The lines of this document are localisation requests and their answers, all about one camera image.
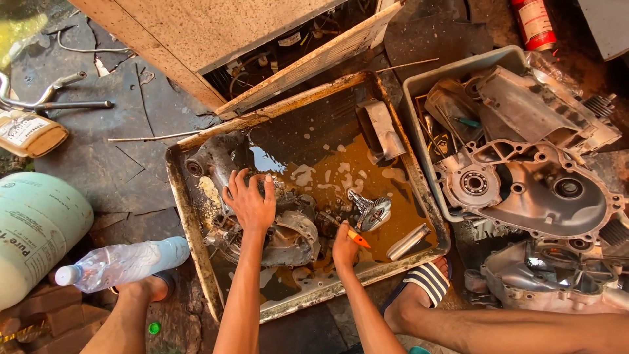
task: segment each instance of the plastic water bottle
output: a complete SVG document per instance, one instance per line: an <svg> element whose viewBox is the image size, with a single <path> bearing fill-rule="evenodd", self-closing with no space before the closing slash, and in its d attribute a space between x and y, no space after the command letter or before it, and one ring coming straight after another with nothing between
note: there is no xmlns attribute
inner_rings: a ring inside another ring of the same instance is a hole
<svg viewBox="0 0 629 354"><path fill-rule="evenodd" d="M59 285L74 284L89 294L175 268L189 256L188 242L181 236L162 241L115 244L95 249L74 265L59 268L55 281Z"/></svg>

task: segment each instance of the dark sandal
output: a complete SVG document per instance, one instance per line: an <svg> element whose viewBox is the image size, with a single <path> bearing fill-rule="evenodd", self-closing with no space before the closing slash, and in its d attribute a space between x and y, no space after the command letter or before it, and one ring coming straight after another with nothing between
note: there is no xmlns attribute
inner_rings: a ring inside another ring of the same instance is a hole
<svg viewBox="0 0 629 354"><path fill-rule="evenodd" d="M380 314L384 316L384 311L391 305L393 300L404 290L406 284L414 283L419 285L428 294L430 298L430 307L434 308L445 296L445 293L450 288L450 279L452 279L452 264L448 258L445 259L448 265L448 278L443 276L443 273L432 262L424 263L415 268L408 270L402 281L391 292L387 300L380 308Z"/></svg>
<svg viewBox="0 0 629 354"><path fill-rule="evenodd" d="M157 273L153 274L153 275L149 275L150 277L158 277L160 279L162 279L163 281L166 282L166 286L168 286L168 292L166 293L166 296L159 301L155 301L155 302L162 302L162 301L166 301L170 298L170 296L172 295L172 293L175 291L175 280L172 278L172 275L170 274L170 272L168 270L162 270L162 271L158 271ZM119 295L120 293L118 292L118 289L116 289L116 287L111 287L109 288L109 290L116 294Z"/></svg>

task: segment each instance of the refrigerant cylinder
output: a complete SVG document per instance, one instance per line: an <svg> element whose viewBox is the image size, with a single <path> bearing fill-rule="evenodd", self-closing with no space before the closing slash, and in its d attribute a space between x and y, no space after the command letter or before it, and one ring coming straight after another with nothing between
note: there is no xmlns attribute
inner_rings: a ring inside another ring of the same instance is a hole
<svg viewBox="0 0 629 354"><path fill-rule="evenodd" d="M22 172L0 180L0 311L17 304L89 231L94 212L66 182Z"/></svg>

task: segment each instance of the leg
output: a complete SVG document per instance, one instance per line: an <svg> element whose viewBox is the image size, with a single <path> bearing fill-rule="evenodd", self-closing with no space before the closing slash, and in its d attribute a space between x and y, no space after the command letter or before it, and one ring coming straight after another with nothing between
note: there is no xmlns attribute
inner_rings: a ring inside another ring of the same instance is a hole
<svg viewBox="0 0 629 354"><path fill-rule="evenodd" d="M81 354L146 353L147 311L151 301L166 297L168 285L157 277L116 286L118 301L101 329L83 348Z"/></svg>
<svg viewBox="0 0 629 354"><path fill-rule="evenodd" d="M447 266L435 265L444 273ZM430 300L409 283L384 312L396 334L437 343L459 353L622 353L629 316L559 314L525 310L428 309Z"/></svg>

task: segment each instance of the gray plastic bin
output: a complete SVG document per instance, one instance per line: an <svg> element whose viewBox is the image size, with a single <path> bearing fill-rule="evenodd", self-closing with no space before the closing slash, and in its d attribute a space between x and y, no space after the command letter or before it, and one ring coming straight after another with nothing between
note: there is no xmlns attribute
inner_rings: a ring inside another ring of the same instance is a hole
<svg viewBox="0 0 629 354"><path fill-rule="evenodd" d="M448 207L441 191L441 186L437 181L435 169L430 161L428 148L424 135L421 132L421 125L417 121L415 112L415 97L427 94L430 89L444 77L459 79L462 76L484 69L490 69L494 65L500 65L516 74L522 74L529 68L524 52L517 45L508 45L491 52L475 55L470 58L459 60L438 69L425 72L423 74L409 77L404 81L402 90L404 92L404 104L400 105L400 119L406 135L411 141L413 151L420 160L426 180L430 185L437 205L442 211L443 217L450 222L463 221L462 215L454 215L448 211Z"/></svg>

